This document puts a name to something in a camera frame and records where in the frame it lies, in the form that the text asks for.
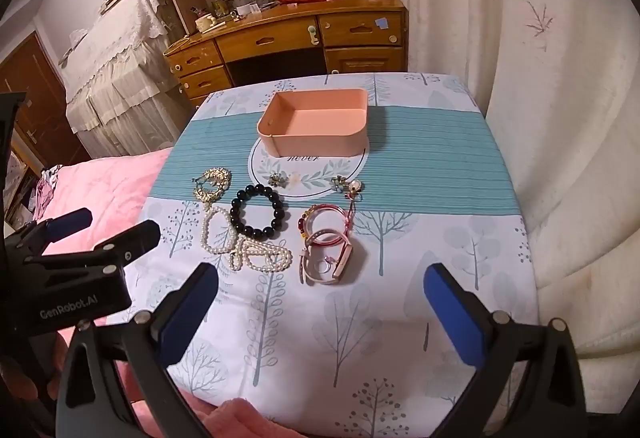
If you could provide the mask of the person's left hand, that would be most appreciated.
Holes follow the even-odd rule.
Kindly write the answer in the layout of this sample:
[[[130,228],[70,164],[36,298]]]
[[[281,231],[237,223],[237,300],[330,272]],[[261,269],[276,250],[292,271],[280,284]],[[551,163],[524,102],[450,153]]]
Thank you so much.
[[[2,380],[38,418],[55,419],[67,349],[60,332],[24,337],[9,331],[1,337]]]

